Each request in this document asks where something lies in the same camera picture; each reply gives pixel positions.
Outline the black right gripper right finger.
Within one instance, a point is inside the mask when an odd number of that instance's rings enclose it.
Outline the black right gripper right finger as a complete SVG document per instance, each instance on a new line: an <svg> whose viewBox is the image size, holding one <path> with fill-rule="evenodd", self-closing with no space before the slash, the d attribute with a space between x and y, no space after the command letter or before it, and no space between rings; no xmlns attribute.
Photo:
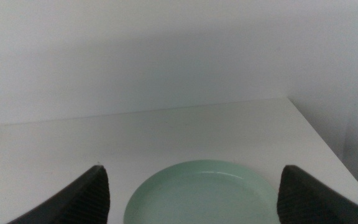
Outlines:
<svg viewBox="0 0 358 224"><path fill-rule="evenodd" d="M277 200L280 223L358 224L358 205L295 165L284 167Z"/></svg>

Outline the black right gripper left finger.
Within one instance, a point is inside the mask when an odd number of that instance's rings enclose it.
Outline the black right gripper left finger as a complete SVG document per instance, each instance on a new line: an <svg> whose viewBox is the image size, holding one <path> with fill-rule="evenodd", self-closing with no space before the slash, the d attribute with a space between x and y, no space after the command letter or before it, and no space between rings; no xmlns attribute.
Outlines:
<svg viewBox="0 0 358 224"><path fill-rule="evenodd" d="M97 165L12 223L107 223L109 210L108 174Z"/></svg>

